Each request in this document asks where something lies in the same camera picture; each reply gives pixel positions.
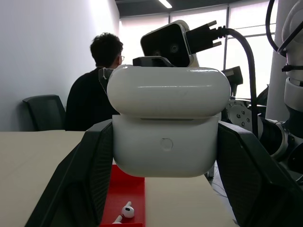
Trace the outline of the person in black top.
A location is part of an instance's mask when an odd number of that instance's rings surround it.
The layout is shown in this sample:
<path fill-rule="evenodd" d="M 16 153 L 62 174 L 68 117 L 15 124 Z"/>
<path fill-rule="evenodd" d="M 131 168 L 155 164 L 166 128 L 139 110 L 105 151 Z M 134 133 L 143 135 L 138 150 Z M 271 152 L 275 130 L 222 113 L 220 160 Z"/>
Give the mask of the person in black top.
<path fill-rule="evenodd" d="M 90 52 L 96 68 L 80 76 L 70 89 L 65 114 L 66 131 L 86 131 L 118 114 L 108 100 L 98 72 L 102 68 L 120 66 L 124 59 L 122 50 L 123 43 L 114 34 L 102 33 L 94 38 Z"/>

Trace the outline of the white earbuds case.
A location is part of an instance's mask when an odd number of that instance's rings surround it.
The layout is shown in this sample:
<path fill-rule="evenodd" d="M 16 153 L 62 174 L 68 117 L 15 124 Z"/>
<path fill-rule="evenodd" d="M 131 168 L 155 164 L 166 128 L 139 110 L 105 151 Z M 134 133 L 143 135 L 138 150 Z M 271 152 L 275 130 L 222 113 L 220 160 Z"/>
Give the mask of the white earbuds case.
<path fill-rule="evenodd" d="M 219 113 L 231 88 L 211 68 L 123 65 L 111 73 L 107 96 L 114 160 L 138 177 L 196 177 L 216 159 Z"/>

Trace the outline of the dark office chair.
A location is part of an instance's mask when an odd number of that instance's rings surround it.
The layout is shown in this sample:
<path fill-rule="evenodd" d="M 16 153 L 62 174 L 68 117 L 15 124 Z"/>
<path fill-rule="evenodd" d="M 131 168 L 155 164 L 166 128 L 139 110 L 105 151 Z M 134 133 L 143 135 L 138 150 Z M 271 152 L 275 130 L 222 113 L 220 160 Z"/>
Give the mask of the dark office chair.
<path fill-rule="evenodd" d="M 58 95 L 23 99 L 36 131 L 64 130 L 65 109 Z"/>

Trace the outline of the silver robot body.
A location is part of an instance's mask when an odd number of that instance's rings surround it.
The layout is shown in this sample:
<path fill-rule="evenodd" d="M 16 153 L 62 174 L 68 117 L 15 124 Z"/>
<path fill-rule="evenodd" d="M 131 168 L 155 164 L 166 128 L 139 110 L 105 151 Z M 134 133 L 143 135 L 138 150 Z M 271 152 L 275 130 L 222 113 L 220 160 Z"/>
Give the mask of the silver robot body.
<path fill-rule="evenodd" d="M 303 114 L 303 0 L 278 0 L 276 41 L 266 117 L 286 121 L 289 110 Z"/>

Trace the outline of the red tray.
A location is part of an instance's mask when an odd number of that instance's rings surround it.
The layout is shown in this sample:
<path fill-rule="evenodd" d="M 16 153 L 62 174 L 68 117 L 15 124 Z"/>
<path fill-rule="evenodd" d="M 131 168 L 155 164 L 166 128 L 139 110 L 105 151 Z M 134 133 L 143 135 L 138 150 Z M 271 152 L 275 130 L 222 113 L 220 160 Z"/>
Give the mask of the red tray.
<path fill-rule="evenodd" d="M 112 165 L 109 189 L 99 227 L 116 227 L 113 223 L 122 215 L 123 207 L 131 202 L 133 218 L 122 217 L 121 227 L 145 227 L 145 178 L 124 173 Z"/>

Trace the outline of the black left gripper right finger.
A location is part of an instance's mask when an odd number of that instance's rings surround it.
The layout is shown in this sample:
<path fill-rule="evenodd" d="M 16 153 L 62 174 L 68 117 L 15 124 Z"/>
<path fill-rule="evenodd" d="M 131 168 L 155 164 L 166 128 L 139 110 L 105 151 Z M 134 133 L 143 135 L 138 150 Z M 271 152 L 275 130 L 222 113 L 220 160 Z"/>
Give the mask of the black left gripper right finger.
<path fill-rule="evenodd" d="M 219 122 L 216 161 L 240 227 L 303 227 L 303 188 L 253 133 Z"/>

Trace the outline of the black monitor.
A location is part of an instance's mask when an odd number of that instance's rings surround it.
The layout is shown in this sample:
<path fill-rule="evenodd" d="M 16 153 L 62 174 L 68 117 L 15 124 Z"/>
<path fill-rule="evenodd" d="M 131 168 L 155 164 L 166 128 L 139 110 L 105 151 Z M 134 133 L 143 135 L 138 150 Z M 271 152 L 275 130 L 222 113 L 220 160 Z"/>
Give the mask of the black monitor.
<path fill-rule="evenodd" d="M 227 77 L 230 83 L 231 96 L 235 97 L 237 93 L 237 87 L 243 84 L 243 76 L 240 66 L 222 70 L 222 73 Z"/>

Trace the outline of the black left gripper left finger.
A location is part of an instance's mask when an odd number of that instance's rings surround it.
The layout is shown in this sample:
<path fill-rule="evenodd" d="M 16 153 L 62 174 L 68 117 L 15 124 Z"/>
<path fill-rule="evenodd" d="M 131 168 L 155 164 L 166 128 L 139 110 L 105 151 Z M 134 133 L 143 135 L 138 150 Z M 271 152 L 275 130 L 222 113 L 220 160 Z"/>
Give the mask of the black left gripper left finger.
<path fill-rule="evenodd" d="M 99 227 L 113 163 L 113 125 L 100 122 L 57 166 L 25 227 Z"/>

